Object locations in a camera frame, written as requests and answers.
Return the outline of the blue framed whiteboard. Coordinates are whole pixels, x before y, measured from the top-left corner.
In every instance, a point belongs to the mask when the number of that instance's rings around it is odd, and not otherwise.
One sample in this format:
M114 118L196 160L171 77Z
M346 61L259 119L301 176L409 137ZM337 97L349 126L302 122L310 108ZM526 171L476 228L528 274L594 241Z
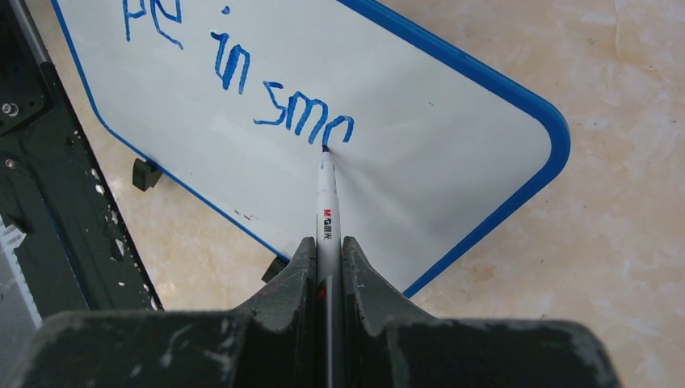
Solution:
M275 254L342 233L416 294L564 168L548 101L375 1L55 1L102 125Z

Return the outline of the blue white marker pen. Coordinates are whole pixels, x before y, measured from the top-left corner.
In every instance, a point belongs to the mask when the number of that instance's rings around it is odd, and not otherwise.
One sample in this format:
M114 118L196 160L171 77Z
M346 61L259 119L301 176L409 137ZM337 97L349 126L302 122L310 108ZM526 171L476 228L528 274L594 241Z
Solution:
M333 155L322 147L317 186L317 316L320 322L321 381L345 384L345 352L340 210Z

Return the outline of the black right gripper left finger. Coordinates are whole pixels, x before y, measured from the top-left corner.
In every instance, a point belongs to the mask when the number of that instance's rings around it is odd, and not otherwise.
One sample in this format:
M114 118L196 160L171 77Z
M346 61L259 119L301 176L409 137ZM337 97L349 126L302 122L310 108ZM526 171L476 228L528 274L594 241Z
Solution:
M71 311L47 319L9 387L314 387L313 238L231 310Z

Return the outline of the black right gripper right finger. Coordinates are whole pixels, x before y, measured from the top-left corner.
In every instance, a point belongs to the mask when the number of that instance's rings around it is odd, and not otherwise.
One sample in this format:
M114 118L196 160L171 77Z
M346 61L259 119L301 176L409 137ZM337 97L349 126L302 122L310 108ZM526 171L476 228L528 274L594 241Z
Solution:
M551 319L438 318L395 289L355 238L342 244L347 385L618 387L585 326Z

